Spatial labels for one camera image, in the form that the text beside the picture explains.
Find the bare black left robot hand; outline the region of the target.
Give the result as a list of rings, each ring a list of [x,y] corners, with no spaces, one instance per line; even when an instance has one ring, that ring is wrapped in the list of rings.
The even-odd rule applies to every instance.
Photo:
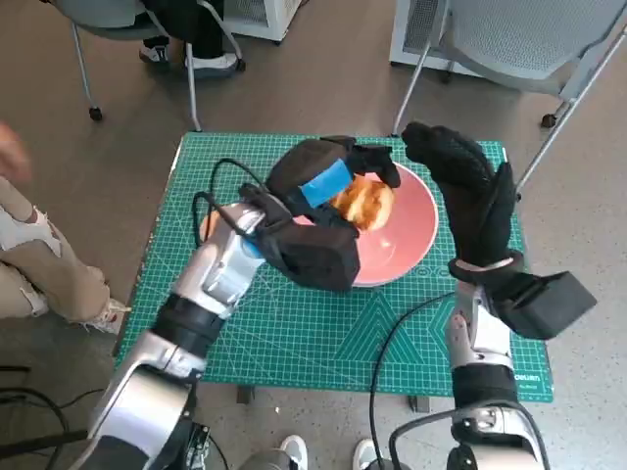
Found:
[[[317,225],[374,231],[386,225],[401,177],[392,148],[349,136],[305,139],[271,169],[265,187]]]

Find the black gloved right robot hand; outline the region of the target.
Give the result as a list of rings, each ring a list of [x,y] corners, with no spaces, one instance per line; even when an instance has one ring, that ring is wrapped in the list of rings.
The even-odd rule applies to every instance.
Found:
[[[511,165],[494,168],[476,141],[445,126],[413,121],[401,137],[408,159],[427,167],[443,196],[457,259],[479,267],[508,259]]]

